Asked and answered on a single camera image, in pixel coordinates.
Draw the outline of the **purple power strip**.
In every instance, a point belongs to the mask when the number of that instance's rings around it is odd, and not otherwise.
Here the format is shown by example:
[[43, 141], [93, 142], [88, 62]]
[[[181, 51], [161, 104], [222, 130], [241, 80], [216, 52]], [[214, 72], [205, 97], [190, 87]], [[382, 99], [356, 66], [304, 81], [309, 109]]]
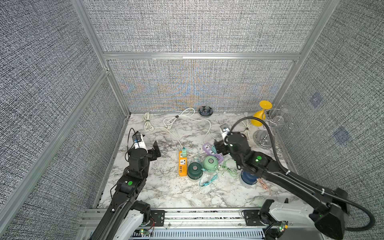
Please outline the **purple power strip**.
[[212, 144], [204, 143], [202, 149], [207, 155], [215, 157], [218, 160], [219, 164], [224, 161], [224, 156], [222, 154], [219, 154], [215, 146], [213, 146]]

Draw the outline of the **light green meat grinder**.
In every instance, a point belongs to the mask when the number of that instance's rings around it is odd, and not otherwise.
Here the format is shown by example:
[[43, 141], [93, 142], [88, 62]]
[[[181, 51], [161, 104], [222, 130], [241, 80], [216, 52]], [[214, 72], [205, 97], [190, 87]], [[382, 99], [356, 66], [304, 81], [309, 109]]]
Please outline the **light green meat grinder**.
[[219, 163], [218, 159], [214, 156], [207, 156], [203, 160], [203, 169], [205, 172], [213, 173], [218, 169]]

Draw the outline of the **orange power strip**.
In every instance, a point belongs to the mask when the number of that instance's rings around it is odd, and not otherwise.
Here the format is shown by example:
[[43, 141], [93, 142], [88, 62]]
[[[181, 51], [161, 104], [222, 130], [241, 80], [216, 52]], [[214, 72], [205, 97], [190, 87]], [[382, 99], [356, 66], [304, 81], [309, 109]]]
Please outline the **orange power strip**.
[[185, 177], [188, 174], [187, 155], [179, 151], [179, 168], [178, 173], [180, 177]]

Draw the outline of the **green usb wall adapter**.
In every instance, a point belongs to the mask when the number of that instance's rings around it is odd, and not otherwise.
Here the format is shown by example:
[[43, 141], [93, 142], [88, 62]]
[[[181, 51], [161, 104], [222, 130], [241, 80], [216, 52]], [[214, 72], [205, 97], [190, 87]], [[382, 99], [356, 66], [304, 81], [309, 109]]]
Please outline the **green usb wall adapter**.
[[182, 156], [183, 156], [183, 158], [187, 157], [187, 149], [184, 147], [182, 148]]

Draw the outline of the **dark green meat grinder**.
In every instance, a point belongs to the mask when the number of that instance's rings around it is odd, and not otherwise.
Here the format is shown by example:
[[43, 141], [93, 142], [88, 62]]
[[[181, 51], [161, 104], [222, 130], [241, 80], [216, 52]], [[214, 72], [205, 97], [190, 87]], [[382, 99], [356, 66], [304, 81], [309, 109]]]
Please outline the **dark green meat grinder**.
[[203, 175], [203, 167], [200, 163], [198, 162], [192, 162], [188, 166], [187, 169], [187, 176], [191, 180], [199, 180]]

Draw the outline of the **navy blue meat grinder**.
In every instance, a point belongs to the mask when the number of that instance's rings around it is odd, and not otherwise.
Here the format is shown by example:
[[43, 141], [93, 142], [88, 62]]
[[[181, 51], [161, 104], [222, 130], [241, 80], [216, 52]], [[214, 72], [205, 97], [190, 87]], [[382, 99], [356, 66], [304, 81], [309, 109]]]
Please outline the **navy blue meat grinder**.
[[246, 188], [255, 185], [258, 182], [258, 179], [257, 176], [249, 174], [246, 171], [242, 171], [240, 175], [240, 183]]

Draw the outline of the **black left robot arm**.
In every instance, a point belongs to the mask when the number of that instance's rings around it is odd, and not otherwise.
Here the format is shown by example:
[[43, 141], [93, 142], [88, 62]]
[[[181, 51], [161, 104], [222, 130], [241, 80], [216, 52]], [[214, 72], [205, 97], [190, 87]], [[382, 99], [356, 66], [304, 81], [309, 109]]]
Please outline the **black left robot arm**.
[[118, 180], [111, 204], [102, 217], [91, 240], [126, 240], [141, 225], [151, 222], [151, 205], [138, 201], [146, 184], [150, 162], [161, 157], [158, 143], [153, 148], [136, 147], [128, 150], [129, 166]]

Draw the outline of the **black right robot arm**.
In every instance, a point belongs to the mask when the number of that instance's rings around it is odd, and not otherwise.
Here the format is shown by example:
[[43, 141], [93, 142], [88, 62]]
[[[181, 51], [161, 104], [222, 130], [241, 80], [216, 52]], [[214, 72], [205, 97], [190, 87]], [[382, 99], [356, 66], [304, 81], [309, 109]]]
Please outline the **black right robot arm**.
[[[248, 120], [248, 117], [239, 119], [232, 127], [228, 124], [220, 126], [222, 140], [214, 142], [218, 153], [230, 155], [239, 169], [275, 183], [306, 202], [312, 207], [312, 211], [306, 215], [306, 220], [327, 237], [342, 240], [346, 231], [367, 231], [375, 225], [374, 215], [365, 207], [348, 200], [346, 191], [340, 188], [331, 190], [317, 185], [285, 168], [278, 157], [276, 140], [270, 128], [267, 128], [267, 132], [270, 135], [274, 156], [253, 151], [246, 135], [234, 130], [245, 120]], [[348, 227], [350, 207], [363, 211], [368, 216], [369, 222], [361, 227]]]

